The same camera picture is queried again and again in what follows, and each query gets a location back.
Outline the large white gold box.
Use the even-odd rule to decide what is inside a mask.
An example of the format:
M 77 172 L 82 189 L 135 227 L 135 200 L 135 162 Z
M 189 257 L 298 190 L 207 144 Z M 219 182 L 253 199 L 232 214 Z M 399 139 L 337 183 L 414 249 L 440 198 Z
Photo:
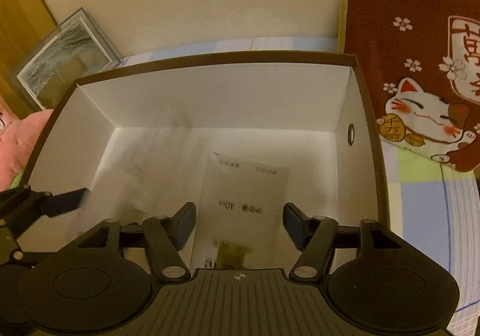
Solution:
M 198 206 L 191 268 L 272 265 L 288 167 L 210 153 Z

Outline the white wifi router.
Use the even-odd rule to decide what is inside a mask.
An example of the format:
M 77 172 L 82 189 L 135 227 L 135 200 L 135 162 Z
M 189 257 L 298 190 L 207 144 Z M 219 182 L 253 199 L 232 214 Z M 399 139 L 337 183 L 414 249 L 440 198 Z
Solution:
M 138 167 L 102 171 L 75 211 L 66 239 L 78 238 L 104 220 L 117 220 L 122 225 L 143 221 L 147 215 L 142 204 L 145 199 L 143 184 L 143 174 Z

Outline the pink starfish plush toy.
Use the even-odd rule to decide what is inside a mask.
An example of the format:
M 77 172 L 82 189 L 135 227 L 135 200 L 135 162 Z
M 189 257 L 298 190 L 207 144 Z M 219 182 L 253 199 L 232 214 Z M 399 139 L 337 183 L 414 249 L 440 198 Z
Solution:
M 18 118 L 1 98 L 1 191 L 10 189 L 24 172 L 32 150 L 53 110 L 37 111 Z

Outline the brown storage box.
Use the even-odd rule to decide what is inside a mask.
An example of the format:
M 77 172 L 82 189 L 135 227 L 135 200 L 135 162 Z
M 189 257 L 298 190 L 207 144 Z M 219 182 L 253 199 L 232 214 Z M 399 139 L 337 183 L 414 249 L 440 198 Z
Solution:
M 62 194 L 86 188 L 85 205 L 44 216 L 20 237 L 27 251 L 57 251 L 101 220 L 176 212 L 204 195 L 213 170 L 246 166 L 269 184 L 272 206 L 215 203 L 182 252 L 195 265 L 214 251 L 224 220 L 262 220 L 250 234 L 261 263 L 289 268 L 294 245 L 281 226 L 293 203 L 310 216 L 354 226 L 389 221 L 386 176 L 365 79 L 351 55 L 239 51 L 137 64 L 74 83 L 52 112 L 22 181 Z

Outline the checkered tablecloth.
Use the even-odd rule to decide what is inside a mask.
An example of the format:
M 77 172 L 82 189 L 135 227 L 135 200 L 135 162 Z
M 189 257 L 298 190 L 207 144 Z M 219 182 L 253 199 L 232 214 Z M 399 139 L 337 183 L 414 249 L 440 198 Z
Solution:
M 211 41 L 125 55 L 124 65 L 239 50 L 338 51 L 337 38 L 280 37 Z M 382 143 L 391 228 L 445 267 L 460 287 L 454 335 L 476 335 L 479 321 L 479 191 L 473 173 L 458 173 Z

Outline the framed landscape picture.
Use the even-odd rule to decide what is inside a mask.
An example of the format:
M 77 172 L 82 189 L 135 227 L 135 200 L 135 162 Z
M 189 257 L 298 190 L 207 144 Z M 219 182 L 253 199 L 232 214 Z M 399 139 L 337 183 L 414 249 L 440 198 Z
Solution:
M 119 67 L 120 52 L 80 8 L 44 38 L 9 76 L 35 111 L 55 108 L 75 80 Z

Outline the red lucky cat cushion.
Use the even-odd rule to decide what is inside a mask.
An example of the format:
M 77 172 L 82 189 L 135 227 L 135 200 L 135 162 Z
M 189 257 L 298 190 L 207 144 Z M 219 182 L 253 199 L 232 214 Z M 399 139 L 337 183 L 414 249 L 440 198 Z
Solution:
M 377 131 L 460 172 L 479 166 L 479 0 L 347 0 L 344 50 Z

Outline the wooden door frame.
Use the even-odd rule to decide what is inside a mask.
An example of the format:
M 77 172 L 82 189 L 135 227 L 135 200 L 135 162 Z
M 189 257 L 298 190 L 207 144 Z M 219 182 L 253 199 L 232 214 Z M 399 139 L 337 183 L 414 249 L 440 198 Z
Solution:
M 1 97 L 20 118 L 32 113 L 32 106 L 9 77 L 56 26 L 44 0 L 1 0 Z

